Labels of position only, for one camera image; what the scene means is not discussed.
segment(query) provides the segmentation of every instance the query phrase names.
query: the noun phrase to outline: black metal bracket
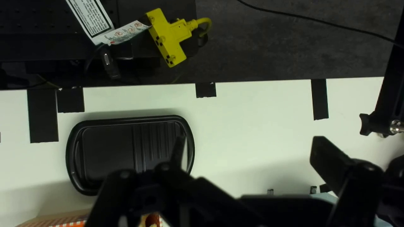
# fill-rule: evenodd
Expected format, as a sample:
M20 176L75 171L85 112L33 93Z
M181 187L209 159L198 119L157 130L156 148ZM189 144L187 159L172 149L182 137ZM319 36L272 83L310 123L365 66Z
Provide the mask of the black metal bracket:
M137 225L142 215L155 212L161 214L170 226L179 227L370 227L377 214L401 224L404 216L402 204L392 206L388 202L403 199L403 182L393 185L379 167L350 159L326 138L315 138L311 163L340 197L336 206L307 197L235 200L208 180L195 180L179 167L163 163L139 176L131 171L112 175L86 226L118 226L122 216ZM401 162L394 167L404 168Z
M396 37L397 43L404 43L404 11ZM402 133L404 123L404 50L393 47L378 105L372 115L360 115L362 135L378 133L387 137Z

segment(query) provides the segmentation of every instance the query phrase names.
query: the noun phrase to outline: white paper tag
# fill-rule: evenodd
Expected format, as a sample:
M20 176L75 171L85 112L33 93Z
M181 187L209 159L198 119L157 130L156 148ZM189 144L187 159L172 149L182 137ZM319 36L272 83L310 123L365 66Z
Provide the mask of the white paper tag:
M143 33L145 31L148 31L150 28L151 27L136 21L122 28L102 35L100 42L108 46L118 46L133 40L134 37Z
M122 45L137 37L150 27L136 21L114 31L114 25L100 0L66 0L88 37L95 46Z

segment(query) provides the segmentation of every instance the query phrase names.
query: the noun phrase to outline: black cable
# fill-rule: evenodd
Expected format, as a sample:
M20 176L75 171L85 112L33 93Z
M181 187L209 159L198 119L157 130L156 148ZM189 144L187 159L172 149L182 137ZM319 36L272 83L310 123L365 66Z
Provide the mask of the black cable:
M51 83L50 80L47 80L46 77L37 75L38 79L41 79L45 84L47 84L49 86L54 88L54 89L62 89L62 86L56 85L55 83Z
M264 8L261 8L261 7L256 7L256 6L248 4L244 0L238 0L238 2L240 4L251 8L251 9L258 11L258 12L264 12L264 13L271 13L271 14L276 14L276 16L297 18L297 19L302 19L302 21L315 22L315 23L319 23L319 25L325 25L325 26L329 26L329 27L335 27L335 28L340 28L340 30L345 30L345 31L352 31L352 32L355 32L355 33L367 35L367 36L376 37L376 38L379 38L382 41L389 42L389 43L394 45L396 47L400 47L400 48L404 50L404 45L398 43L394 40L391 40L391 38L388 38L386 36L382 36L382 35L378 35L378 33L373 33L373 32L363 31L363 30L357 30L357 28L352 28L352 27L345 27L345 26L340 26L340 25L320 21L320 19L316 19L316 18L305 17L305 16L291 14L291 13L285 13L285 12L278 12L278 11L272 11L272 9L264 9Z
M177 84L182 79L182 75L179 75L170 85Z
M45 86L45 85L47 85L47 83L42 83L42 84L32 85L32 86L25 86L25 88L0 89L0 91L31 90L31 89L41 88L41 86Z
M86 61L85 64L85 77L88 76L89 71L90 71L90 67L91 67L91 64L97 60L97 57L100 55L102 50L107 47L107 45L100 45L94 52L93 55L90 56L90 59Z

